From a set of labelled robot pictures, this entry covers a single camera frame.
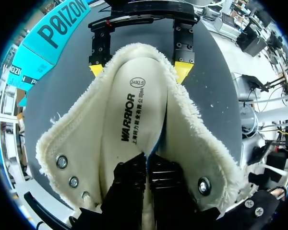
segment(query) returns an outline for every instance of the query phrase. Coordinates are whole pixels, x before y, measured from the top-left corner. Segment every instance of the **metal screw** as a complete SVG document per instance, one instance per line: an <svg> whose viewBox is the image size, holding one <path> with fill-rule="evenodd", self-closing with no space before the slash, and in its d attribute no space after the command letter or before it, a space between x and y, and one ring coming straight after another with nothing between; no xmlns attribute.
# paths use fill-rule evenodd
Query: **metal screw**
<svg viewBox="0 0 288 230"><path fill-rule="evenodd" d="M201 177L198 180L197 187L198 191L204 196L209 195L211 192L211 183L206 177Z"/></svg>
<svg viewBox="0 0 288 230"><path fill-rule="evenodd" d="M57 157L57 167L59 169L65 169L67 166L67 158L63 155Z"/></svg>
<svg viewBox="0 0 288 230"><path fill-rule="evenodd" d="M262 216L264 213L264 209L262 207L258 207L256 210L255 210L255 216L256 217L260 217Z"/></svg>
<svg viewBox="0 0 288 230"><path fill-rule="evenodd" d="M247 208L251 208L254 206L254 201L252 200L247 200L245 201L244 205L247 207Z"/></svg>
<svg viewBox="0 0 288 230"><path fill-rule="evenodd" d="M79 180L77 177L73 176L69 179L69 186L72 188L76 188L79 184Z"/></svg>

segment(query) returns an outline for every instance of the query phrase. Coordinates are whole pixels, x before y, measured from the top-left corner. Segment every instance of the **gray work surface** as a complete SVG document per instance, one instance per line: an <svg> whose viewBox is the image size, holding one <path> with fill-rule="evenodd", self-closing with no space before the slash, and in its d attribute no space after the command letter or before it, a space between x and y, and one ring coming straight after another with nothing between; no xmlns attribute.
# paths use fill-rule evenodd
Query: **gray work surface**
<svg viewBox="0 0 288 230"><path fill-rule="evenodd" d="M46 176L39 172L36 142L51 126L50 119L64 115L94 79L88 67L93 33L90 22L106 16L93 8L76 28L54 69L47 73L27 94L25 146L28 164L35 180L60 200ZM111 34L111 54L130 43L155 46L169 60L173 55L173 20L117 28ZM198 106L204 124L221 140L235 161L241 159L241 123L238 99L226 61L205 26L194 26L195 65L183 85Z"/></svg>

